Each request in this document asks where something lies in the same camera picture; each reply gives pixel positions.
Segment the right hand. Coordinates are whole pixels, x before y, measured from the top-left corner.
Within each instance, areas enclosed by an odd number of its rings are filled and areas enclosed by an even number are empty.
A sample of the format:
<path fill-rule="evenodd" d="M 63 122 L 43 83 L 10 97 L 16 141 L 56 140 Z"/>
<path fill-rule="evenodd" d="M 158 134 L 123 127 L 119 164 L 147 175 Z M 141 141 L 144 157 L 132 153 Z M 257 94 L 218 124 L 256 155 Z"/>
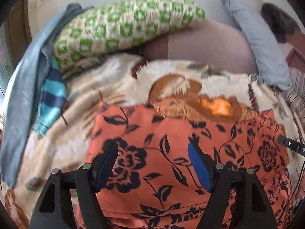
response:
<path fill-rule="evenodd" d="M 297 190 L 296 197 L 295 197 L 295 200 L 297 202 L 304 199 L 304 197 L 305 197 L 304 191 L 305 191 L 305 178 L 303 176 L 302 180 L 300 181 L 300 184 L 298 186 L 298 190 Z"/>

